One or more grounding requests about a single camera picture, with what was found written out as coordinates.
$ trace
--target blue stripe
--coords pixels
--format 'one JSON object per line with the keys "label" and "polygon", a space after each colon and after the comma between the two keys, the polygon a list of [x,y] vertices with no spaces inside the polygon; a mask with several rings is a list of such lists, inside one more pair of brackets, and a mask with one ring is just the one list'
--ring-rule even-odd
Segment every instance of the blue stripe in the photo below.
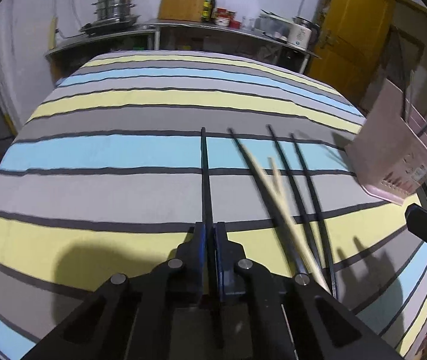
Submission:
{"label": "blue stripe", "polygon": [[75,84],[90,83],[92,81],[100,81],[104,79],[118,79],[138,76],[187,76],[187,77],[202,77],[212,79],[222,79],[227,81],[235,81],[237,83],[249,83],[266,85],[269,87],[275,87],[283,89],[284,91],[295,93],[309,99],[316,100],[320,103],[331,105],[337,109],[341,109],[352,114],[362,116],[362,114],[352,105],[344,104],[338,100],[334,100],[328,96],[313,93],[303,88],[286,84],[281,81],[273,80],[267,77],[254,76],[250,74],[242,73],[230,73],[221,70],[202,70],[202,69],[191,69],[183,67],[142,67],[134,69],[114,69],[106,70],[98,73],[87,73],[82,75],[70,76],[65,79],[59,86],[70,86]]}
{"label": "blue stripe", "polygon": [[[242,143],[255,156],[264,169],[270,169],[268,157],[275,159],[279,169],[284,169],[277,151],[270,140],[242,139]],[[210,168],[247,169],[233,140],[228,138],[207,138]],[[293,143],[281,141],[285,156],[292,170],[301,170]],[[301,143],[300,149],[310,170],[352,171],[346,162],[346,154],[332,147],[318,143]]]}
{"label": "blue stripe", "polygon": [[10,360],[21,359],[34,346],[35,343],[0,321],[0,351]]}
{"label": "blue stripe", "polygon": [[[269,140],[243,139],[242,142],[265,168],[268,168],[267,157],[277,158]],[[246,169],[230,138],[207,138],[207,145],[211,168]],[[283,142],[282,145],[291,168],[301,169],[293,144]],[[301,143],[300,147],[311,170],[350,171],[344,152],[317,143]],[[200,137],[115,134],[15,143],[8,149],[0,169],[200,168],[200,159]]]}
{"label": "blue stripe", "polygon": [[376,334],[379,334],[406,302],[426,266],[427,243],[424,242],[395,282],[372,304],[359,312],[357,317]]}

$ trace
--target yellow door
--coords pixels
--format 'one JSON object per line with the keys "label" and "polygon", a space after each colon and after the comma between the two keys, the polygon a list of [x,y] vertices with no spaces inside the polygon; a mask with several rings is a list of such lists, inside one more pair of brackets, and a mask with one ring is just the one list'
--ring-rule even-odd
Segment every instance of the yellow door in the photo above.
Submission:
{"label": "yellow door", "polygon": [[332,0],[308,76],[358,104],[392,21],[394,0]]}

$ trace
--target rice cooker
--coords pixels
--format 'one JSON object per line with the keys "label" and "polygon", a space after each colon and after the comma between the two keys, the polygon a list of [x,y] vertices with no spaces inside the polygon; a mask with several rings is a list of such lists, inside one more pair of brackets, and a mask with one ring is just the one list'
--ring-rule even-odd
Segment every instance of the rice cooker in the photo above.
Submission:
{"label": "rice cooker", "polygon": [[319,33],[320,27],[317,24],[301,17],[295,17],[290,27],[287,43],[306,50],[317,42]]}

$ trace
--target screw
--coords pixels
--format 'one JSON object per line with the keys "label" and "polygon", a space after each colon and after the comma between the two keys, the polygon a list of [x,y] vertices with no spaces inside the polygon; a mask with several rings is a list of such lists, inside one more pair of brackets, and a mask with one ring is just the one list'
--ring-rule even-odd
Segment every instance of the screw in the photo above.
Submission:
{"label": "screw", "polygon": [[112,284],[121,284],[126,280],[126,276],[124,274],[114,274],[111,278],[110,281],[112,282]]}
{"label": "screw", "polygon": [[168,262],[168,266],[172,269],[180,268],[183,265],[183,261],[181,259],[171,259]]}
{"label": "screw", "polygon": [[250,259],[240,259],[237,264],[242,269],[250,269],[253,267],[253,262]]}
{"label": "screw", "polygon": [[307,274],[298,274],[295,276],[295,281],[301,286],[306,286],[308,283],[310,283],[310,278]]}

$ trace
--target kitchen counter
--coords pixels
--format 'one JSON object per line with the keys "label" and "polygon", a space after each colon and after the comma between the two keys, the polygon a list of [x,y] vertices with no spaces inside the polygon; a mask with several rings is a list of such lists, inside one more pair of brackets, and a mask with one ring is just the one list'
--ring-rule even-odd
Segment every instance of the kitchen counter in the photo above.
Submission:
{"label": "kitchen counter", "polygon": [[293,50],[296,50],[302,54],[306,54],[309,56],[314,56],[316,58],[320,58],[318,55],[316,55],[314,52],[311,52],[310,50],[304,50],[301,47],[297,47],[294,44],[288,44],[285,42],[280,42],[276,39],[270,38],[269,36],[264,35],[261,32],[257,31],[251,31],[251,30],[243,30],[241,28],[231,28],[231,27],[223,27],[218,26],[216,24],[212,23],[203,23],[201,21],[185,21],[185,20],[162,20],[162,19],[152,19],[149,20],[143,24],[138,24],[137,28],[140,28],[142,30],[149,30],[149,29],[159,29],[161,27],[190,27],[190,28],[203,28],[207,30],[215,30],[215,31],[224,31],[224,32],[230,32],[230,33],[237,33],[239,35],[245,35],[250,36],[252,38],[257,38],[264,40],[266,42],[279,44],[284,47],[291,48]]}
{"label": "kitchen counter", "polygon": [[[299,60],[297,67],[290,69],[301,74],[304,73],[310,57],[320,58],[318,55],[311,52],[310,50],[304,50],[293,44],[280,42],[279,40],[270,38],[258,31],[250,31],[250,30],[231,28],[231,27],[222,27],[216,24],[195,22],[195,21],[161,20],[161,19],[152,19],[145,23],[136,24],[130,27],[130,29],[128,29],[127,31],[118,31],[118,32],[112,32],[112,33],[97,35],[97,36],[88,36],[86,34],[73,36],[59,43],[59,45],[54,49],[49,50],[45,54],[45,57],[48,59],[48,61],[51,64],[53,79],[54,81],[57,81],[61,77],[65,77],[72,74],[73,71],[75,71],[77,68],[79,68],[83,64],[83,62],[78,63],[78,66],[76,68],[70,69],[69,71],[65,71],[65,69],[58,67],[57,61],[59,59],[63,59],[64,61],[65,59],[67,60],[75,59],[75,57],[72,56],[71,54],[65,55],[63,53],[64,51],[67,51],[67,50],[73,51],[75,49],[81,55],[83,55],[83,53],[80,51],[80,48],[84,47],[85,45],[92,45],[92,47],[94,47],[94,44],[98,44],[100,42],[108,42],[115,39],[136,37],[136,36],[147,36],[146,45],[148,50],[160,50],[161,30],[163,28],[172,28],[172,27],[184,27],[184,28],[191,28],[191,29],[227,32],[231,34],[247,36],[249,38],[255,38],[261,41],[265,41],[266,43],[276,44],[276,45],[285,47],[287,50],[289,50],[291,54],[293,55],[296,54],[298,56],[297,58],[301,59],[301,63]],[[93,56],[94,55],[90,55],[89,57],[86,57],[86,60],[89,60]]]}

